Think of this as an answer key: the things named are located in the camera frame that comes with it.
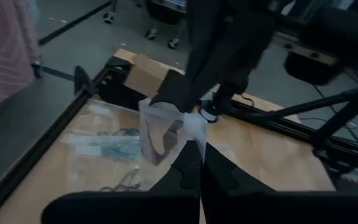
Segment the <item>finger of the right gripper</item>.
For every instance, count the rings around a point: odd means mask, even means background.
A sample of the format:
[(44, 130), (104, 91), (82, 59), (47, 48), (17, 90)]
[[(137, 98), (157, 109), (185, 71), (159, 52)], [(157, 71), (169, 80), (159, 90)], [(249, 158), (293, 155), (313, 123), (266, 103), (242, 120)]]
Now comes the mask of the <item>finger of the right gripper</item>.
[(215, 109), (216, 114), (222, 114), (230, 106), (232, 97), (242, 94), (246, 88), (247, 82), (240, 84), (225, 82), (220, 84), (213, 96), (213, 109)]
[(173, 105), (181, 113), (191, 112), (195, 106), (195, 94), (191, 83), (176, 70), (168, 70), (150, 105), (157, 103)]

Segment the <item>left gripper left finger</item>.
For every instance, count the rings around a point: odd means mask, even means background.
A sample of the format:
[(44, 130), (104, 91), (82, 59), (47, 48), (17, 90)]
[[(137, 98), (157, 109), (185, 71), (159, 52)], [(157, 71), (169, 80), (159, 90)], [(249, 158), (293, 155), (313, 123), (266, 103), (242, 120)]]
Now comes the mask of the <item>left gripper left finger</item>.
[(41, 224), (199, 224), (202, 159), (187, 141), (168, 172), (148, 191), (84, 191), (50, 202)]

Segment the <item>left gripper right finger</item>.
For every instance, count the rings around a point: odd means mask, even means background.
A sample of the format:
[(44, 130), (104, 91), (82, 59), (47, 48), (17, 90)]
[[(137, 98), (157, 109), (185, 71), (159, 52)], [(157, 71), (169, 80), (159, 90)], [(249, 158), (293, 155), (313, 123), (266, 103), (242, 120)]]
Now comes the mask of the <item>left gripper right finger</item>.
[(358, 224), (358, 194), (276, 191), (210, 144), (201, 201), (207, 224)]

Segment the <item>small cardboard box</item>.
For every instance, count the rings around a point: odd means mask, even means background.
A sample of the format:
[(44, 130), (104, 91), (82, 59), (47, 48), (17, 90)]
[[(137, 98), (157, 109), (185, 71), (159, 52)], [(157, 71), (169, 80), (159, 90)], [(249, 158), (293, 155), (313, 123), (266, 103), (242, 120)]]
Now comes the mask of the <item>small cardboard box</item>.
[(157, 90), (169, 70), (175, 70), (182, 75), (185, 73), (178, 68), (152, 60), (146, 55), (135, 54), (125, 49), (119, 49), (114, 55), (127, 60), (132, 65), (124, 81), (124, 86), (149, 98), (153, 98), (157, 94)]

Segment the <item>tape roll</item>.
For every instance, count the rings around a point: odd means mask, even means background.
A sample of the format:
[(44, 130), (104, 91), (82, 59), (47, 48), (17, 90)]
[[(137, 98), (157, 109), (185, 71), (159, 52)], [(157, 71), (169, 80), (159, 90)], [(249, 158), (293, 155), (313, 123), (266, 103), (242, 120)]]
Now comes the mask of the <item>tape roll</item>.
[(198, 112), (208, 123), (216, 123), (220, 117), (215, 106), (201, 107)]

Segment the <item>black wheeled chair base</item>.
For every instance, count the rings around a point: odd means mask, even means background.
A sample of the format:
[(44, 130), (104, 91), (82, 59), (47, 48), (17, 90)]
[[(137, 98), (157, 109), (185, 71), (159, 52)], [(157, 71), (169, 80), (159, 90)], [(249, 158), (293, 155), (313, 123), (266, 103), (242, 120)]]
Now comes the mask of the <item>black wheeled chair base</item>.
[(149, 14), (150, 27), (145, 31), (147, 40), (157, 37), (159, 23), (175, 25), (177, 31), (168, 41), (167, 47), (175, 50), (186, 32), (186, 0), (133, 0), (136, 7), (145, 7)]

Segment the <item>rack caster wheel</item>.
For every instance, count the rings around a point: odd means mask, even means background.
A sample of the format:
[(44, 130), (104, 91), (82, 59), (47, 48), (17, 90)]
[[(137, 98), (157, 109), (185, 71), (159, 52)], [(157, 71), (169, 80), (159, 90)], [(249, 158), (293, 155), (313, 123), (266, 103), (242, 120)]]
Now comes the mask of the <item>rack caster wheel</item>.
[(36, 78), (42, 78), (42, 63), (41, 61), (35, 61), (31, 63), (31, 67), (33, 69), (34, 76)]

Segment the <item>pink chevron cloth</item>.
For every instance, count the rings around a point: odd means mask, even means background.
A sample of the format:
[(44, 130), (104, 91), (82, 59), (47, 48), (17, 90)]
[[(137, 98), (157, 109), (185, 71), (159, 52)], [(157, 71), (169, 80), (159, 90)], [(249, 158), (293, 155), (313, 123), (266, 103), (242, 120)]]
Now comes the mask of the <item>pink chevron cloth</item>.
[(0, 104), (35, 80), (36, 0), (0, 0)]

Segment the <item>black corner bracket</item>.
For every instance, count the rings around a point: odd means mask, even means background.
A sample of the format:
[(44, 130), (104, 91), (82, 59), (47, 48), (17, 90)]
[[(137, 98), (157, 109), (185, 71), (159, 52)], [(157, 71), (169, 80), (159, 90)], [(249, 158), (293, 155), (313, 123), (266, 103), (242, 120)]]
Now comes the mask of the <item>black corner bracket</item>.
[(96, 87), (86, 70), (81, 66), (76, 66), (74, 69), (74, 92), (77, 95), (81, 90), (93, 95), (96, 92)]

